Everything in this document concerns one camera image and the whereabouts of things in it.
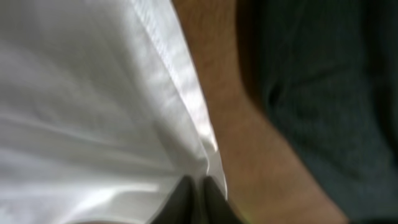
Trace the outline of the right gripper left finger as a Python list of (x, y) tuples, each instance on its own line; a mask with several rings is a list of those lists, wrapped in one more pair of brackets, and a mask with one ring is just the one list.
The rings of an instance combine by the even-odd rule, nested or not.
[(193, 180), (189, 176), (184, 176), (151, 224), (191, 224), (194, 202)]

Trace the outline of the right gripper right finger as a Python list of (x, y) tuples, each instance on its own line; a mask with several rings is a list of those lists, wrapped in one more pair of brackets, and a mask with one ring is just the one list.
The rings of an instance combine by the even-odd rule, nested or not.
[(209, 224), (243, 224), (211, 176), (203, 179), (203, 197)]

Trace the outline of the white robot print t-shirt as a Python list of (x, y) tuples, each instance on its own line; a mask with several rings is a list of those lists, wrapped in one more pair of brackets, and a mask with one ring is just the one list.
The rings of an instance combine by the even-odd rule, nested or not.
[(1, 2), (1, 222), (149, 223), (226, 179), (171, 1)]

